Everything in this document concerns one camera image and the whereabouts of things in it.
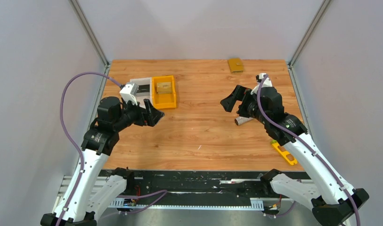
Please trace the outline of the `yellow leather card holder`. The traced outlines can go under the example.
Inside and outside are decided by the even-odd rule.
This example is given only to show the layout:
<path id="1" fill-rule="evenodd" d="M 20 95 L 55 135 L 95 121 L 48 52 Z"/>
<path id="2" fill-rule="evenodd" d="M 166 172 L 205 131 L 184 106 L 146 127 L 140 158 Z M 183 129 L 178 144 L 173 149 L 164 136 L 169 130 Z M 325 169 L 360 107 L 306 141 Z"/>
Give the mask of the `yellow leather card holder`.
<path id="1" fill-rule="evenodd" d="M 244 71 L 244 65 L 240 58 L 228 59 L 228 66 L 231 73 L 242 73 Z"/>

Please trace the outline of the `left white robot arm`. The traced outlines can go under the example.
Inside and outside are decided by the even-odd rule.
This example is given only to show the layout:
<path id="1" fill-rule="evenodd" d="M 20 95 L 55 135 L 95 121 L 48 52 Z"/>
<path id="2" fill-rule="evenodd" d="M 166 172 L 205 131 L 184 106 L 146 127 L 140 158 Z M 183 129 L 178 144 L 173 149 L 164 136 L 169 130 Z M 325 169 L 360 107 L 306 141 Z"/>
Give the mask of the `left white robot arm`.
<path id="1" fill-rule="evenodd" d="M 134 172 L 116 168 L 95 194 L 92 193 L 100 171 L 119 141 L 119 132 L 131 125 L 155 126 L 164 112 L 144 99 L 144 107 L 117 97 L 100 101 L 97 117 L 79 147 L 80 159 L 69 186 L 52 213 L 44 214 L 42 226 L 95 226 L 110 203 L 120 194 L 135 191 Z"/>

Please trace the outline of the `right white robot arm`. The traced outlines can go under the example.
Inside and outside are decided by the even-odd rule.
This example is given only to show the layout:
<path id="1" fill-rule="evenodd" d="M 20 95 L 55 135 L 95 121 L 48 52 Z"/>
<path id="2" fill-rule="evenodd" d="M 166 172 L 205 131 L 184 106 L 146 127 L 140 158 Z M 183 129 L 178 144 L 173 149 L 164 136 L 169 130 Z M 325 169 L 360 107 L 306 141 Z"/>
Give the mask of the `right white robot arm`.
<path id="1" fill-rule="evenodd" d="M 293 199 L 311 210 L 323 226 L 342 225 L 351 216 L 360 223 L 359 208 L 369 199 L 368 193 L 354 188 L 331 166 L 299 118 L 285 112 L 282 96 L 274 87 L 249 89 L 238 85 L 220 104 L 231 112 L 237 101 L 237 114 L 261 122 L 267 134 L 303 166 L 313 182 L 309 186 L 272 169 L 260 184 L 265 196 L 277 193 Z"/>

